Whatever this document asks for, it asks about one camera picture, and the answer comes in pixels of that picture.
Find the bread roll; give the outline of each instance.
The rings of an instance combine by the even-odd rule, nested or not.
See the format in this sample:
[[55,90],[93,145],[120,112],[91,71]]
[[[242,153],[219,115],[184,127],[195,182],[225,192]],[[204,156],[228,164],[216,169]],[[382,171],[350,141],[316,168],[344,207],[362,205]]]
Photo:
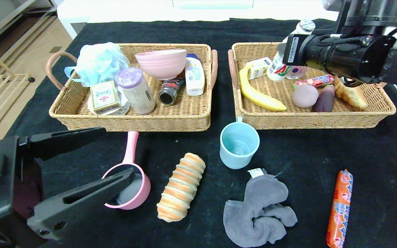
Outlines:
[[175,166],[175,171],[172,172],[170,181],[157,204],[159,219],[172,222],[185,218],[205,168],[205,162],[199,156],[192,153],[185,154]]
[[366,109],[368,104],[361,88],[359,86],[354,88],[347,87],[344,85],[343,80],[343,77],[339,78],[335,76],[334,86],[336,96],[354,107],[362,110]]

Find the towel tag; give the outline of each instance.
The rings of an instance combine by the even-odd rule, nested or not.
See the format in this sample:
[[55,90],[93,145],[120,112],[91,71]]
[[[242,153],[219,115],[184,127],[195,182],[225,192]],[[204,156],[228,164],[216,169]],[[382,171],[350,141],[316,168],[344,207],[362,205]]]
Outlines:
[[249,172],[249,174],[251,174],[252,178],[256,178],[257,176],[264,175],[263,171],[260,168],[250,169],[247,172]]

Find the purple lid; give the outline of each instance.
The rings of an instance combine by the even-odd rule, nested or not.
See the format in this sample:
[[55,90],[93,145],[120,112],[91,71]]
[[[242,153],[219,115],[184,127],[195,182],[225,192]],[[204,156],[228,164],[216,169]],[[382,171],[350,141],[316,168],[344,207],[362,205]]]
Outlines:
[[137,67],[123,69],[117,73],[117,85],[124,89],[131,89],[140,84],[143,79],[143,72]]
[[195,59],[197,59],[198,61],[200,61],[200,60],[199,60],[199,57],[197,57],[197,55],[195,55],[195,53],[187,53],[187,54],[186,54],[186,58],[195,58]]

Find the eggplant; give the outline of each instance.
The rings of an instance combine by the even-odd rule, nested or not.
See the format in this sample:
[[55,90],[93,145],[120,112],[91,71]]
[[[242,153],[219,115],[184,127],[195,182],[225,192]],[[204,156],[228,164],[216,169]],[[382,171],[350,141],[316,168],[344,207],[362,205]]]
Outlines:
[[318,100],[313,105],[312,110],[314,112],[332,112],[334,108],[335,100],[335,87],[333,85],[327,85],[324,87],[321,94],[319,94]]

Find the gray towel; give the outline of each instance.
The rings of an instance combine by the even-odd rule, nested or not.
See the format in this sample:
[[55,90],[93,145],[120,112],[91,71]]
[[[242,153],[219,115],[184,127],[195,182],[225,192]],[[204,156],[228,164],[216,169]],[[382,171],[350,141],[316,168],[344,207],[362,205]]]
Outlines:
[[251,178],[246,184],[243,202],[228,200],[225,204],[226,234],[241,247],[257,247],[267,241],[273,244],[286,235],[285,226],[298,221],[290,207],[279,204],[287,199],[286,185],[262,170],[263,176]]

